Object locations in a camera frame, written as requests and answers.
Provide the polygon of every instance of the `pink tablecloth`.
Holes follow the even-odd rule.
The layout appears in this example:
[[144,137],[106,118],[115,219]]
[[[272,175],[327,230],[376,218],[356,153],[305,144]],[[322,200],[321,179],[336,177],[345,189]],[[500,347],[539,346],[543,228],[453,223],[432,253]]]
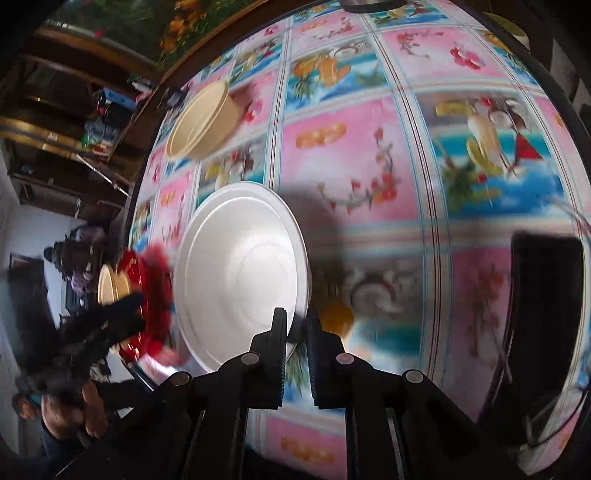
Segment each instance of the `pink tablecloth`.
[[[164,146],[178,114],[218,79],[245,105],[240,127],[200,164],[170,161]],[[174,265],[208,195],[234,181],[264,183],[304,232],[324,327],[377,368],[422,370],[476,419],[500,368],[512,233],[580,235],[549,197],[591,213],[579,153],[520,60],[449,1],[371,15],[333,2],[257,32],[186,90],[150,155],[130,246],[160,245]],[[588,343],[589,282],[585,289],[565,388]],[[145,356],[139,367],[158,382],[177,369],[202,373],[175,321],[169,340],[178,358]],[[251,413],[248,442],[270,459],[344,479],[344,416],[313,406],[305,358],[298,348],[287,365],[284,407]],[[551,463],[570,430],[521,466]]]

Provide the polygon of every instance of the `flower illustration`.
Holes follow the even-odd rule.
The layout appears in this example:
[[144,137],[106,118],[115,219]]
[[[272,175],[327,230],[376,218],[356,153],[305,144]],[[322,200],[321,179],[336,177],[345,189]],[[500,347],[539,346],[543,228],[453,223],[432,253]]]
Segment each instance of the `flower illustration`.
[[469,280],[471,289],[467,293],[472,307],[472,319],[466,334],[471,340],[470,355],[475,358],[480,357],[479,344],[485,335],[492,335],[495,343],[499,345],[496,330],[501,320],[495,311],[495,302],[499,300],[506,278],[507,275],[492,264],[490,268],[479,268],[478,278]]
[[371,208],[372,205],[390,202],[398,196],[397,184],[400,180],[394,175],[394,161],[391,155],[392,144],[383,144],[384,129],[382,127],[376,129],[374,138],[378,147],[375,161],[378,165],[382,165],[382,173],[372,178],[369,188],[364,190],[361,181],[351,179],[351,192],[347,198],[335,198],[326,194],[324,183],[319,183],[316,186],[322,198],[328,200],[333,212],[336,211],[337,207],[344,206],[347,215],[351,215],[355,209],[362,205],[367,204]]
[[253,122],[254,119],[261,114],[262,107],[262,99],[258,95],[256,95],[256,97],[253,98],[252,102],[248,105],[248,107],[246,107],[246,113],[244,115],[245,122]]
[[403,32],[399,33],[396,36],[398,40],[398,44],[400,45],[400,50],[405,51],[409,55],[413,57],[422,57],[424,59],[430,59],[431,57],[427,54],[417,52],[417,47],[420,47],[421,44],[419,43],[419,37],[421,38],[428,38],[432,36],[441,37],[444,35],[442,31],[436,31],[432,33],[430,30],[425,32],[417,33],[417,32]]
[[464,49],[464,46],[456,43],[449,51],[454,57],[454,61],[463,67],[469,67],[472,70],[480,70],[486,66],[486,63],[473,51]]

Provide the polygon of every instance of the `white wall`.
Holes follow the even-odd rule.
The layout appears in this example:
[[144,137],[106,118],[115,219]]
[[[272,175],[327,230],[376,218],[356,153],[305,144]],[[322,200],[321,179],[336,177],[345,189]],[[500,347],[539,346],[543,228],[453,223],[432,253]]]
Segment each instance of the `white wall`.
[[[18,206],[17,195],[8,178],[4,163],[4,152],[0,142],[0,259],[4,255],[12,213]],[[13,379],[18,372],[17,362],[8,345],[0,321],[0,433],[8,446],[18,451],[18,417],[12,410],[11,397],[15,392]]]
[[[41,210],[30,205],[18,205],[12,212],[4,243],[2,265],[9,264],[10,254],[43,258],[43,249],[61,241],[73,228],[80,225],[79,220],[58,213]],[[62,289],[65,288],[61,274],[53,264],[45,262],[47,300],[56,325],[62,313]]]

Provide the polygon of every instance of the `tan bowl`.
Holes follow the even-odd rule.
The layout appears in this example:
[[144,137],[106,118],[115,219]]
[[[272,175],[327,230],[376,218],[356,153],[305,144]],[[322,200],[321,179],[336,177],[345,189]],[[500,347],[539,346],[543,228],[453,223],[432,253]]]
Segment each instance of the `tan bowl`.
[[228,95],[228,83],[213,82],[199,92],[179,116],[166,142],[173,160],[202,160],[233,132],[243,109]]
[[103,265],[99,274],[98,300],[110,305],[131,294],[131,283],[125,272],[115,273],[110,265]]
[[99,274],[98,300],[101,305],[110,305],[117,300],[115,273],[110,265],[103,265]]
[[115,290],[117,291],[117,300],[131,295],[131,282],[125,272],[115,274]]
[[513,35],[517,40],[519,40],[525,48],[528,50],[530,49],[530,39],[528,38],[527,34],[512,21],[489,12],[486,12],[486,14],[496,21],[501,27],[507,30],[511,35]]

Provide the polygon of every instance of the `person's hand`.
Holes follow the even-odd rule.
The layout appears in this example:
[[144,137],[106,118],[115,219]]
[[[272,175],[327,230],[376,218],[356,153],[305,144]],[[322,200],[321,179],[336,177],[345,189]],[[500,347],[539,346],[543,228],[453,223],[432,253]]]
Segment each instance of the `person's hand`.
[[95,383],[88,380],[82,386],[82,399],[84,400],[84,417],[86,433],[91,437],[102,437],[108,427],[105,413],[105,403],[99,397]]
[[57,440],[67,440],[72,436],[72,429],[84,425],[84,412],[78,408],[62,403],[52,395],[41,398],[41,416],[47,430]]

